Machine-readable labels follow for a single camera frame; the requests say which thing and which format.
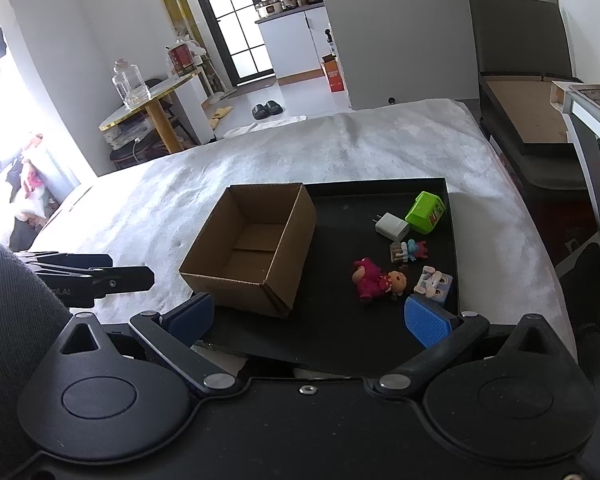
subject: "white cabinet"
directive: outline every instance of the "white cabinet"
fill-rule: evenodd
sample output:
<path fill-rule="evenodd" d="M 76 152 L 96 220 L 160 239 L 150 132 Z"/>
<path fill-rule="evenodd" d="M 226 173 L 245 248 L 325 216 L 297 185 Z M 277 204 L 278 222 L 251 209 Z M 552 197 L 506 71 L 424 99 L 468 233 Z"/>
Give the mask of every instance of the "white cabinet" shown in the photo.
<path fill-rule="evenodd" d="M 280 16 L 259 27 L 278 79 L 320 68 L 304 12 Z"/>
<path fill-rule="evenodd" d="M 331 53 L 331 47 L 327 43 L 327 35 L 324 33 L 329 27 L 329 17 L 327 9 L 318 7 L 305 11 L 307 25 L 314 38 L 315 51 L 318 53 L 318 58 L 322 59 Z"/>

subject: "blue gripper pad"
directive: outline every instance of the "blue gripper pad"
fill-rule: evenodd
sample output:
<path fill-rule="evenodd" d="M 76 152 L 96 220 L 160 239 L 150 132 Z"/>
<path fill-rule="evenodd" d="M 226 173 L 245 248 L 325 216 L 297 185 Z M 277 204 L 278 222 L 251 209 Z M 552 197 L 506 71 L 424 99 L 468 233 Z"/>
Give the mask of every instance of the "blue gripper pad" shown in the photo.
<path fill-rule="evenodd" d="M 190 347 L 211 328 L 214 314 L 213 298 L 200 292 L 173 310 L 162 314 L 160 326 L 178 341 Z"/>
<path fill-rule="evenodd" d="M 420 294 L 404 302 L 404 323 L 425 348 L 435 345 L 458 326 L 458 318 Z"/>

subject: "white power adapter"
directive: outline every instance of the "white power adapter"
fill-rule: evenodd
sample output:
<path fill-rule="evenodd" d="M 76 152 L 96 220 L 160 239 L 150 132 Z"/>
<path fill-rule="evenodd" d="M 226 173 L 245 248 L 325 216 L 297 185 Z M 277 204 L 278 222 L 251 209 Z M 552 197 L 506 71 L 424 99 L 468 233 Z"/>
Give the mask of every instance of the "white power adapter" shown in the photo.
<path fill-rule="evenodd" d="M 401 242 L 409 232 L 409 224 L 391 213 L 385 213 L 382 218 L 378 216 L 378 220 L 374 222 L 376 222 L 376 232 L 392 242 Z"/>

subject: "wooden table leg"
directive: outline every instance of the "wooden table leg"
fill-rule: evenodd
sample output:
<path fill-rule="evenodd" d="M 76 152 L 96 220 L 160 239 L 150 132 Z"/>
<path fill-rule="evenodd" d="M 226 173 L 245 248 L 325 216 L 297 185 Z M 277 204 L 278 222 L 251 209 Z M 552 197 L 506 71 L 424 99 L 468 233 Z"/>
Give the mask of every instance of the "wooden table leg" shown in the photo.
<path fill-rule="evenodd" d="M 162 109 L 160 100 L 151 101 L 145 109 L 149 118 L 154 122 L 155 129 L 167 147 L 167 150 L 169 150 L 169 153 L 184 151 L 180 141 L 176 137 L 176 132 L 173 131 L 173 127 Z"/>

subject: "white bed sheet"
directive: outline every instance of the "white bed sheet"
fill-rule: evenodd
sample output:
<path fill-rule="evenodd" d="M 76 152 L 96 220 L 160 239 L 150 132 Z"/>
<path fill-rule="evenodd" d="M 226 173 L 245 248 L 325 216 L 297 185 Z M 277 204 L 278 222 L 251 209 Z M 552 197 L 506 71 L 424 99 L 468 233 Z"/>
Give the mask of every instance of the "white bed sheet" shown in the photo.
<path fill-rule="evenodd" d="M 97 300 L 102 323 L 169 310 L 190 288 L 178 268 L 231 184 L 446 178 L 462 310 L 492 323 L 543 314 L 573 355 L 564 298 L 516 187 L 464 105 L 427 100 L 250 132 L 98 179 L 36 239 L 32 250 L 107 253 L 148 265 L 149 292 Z"/>

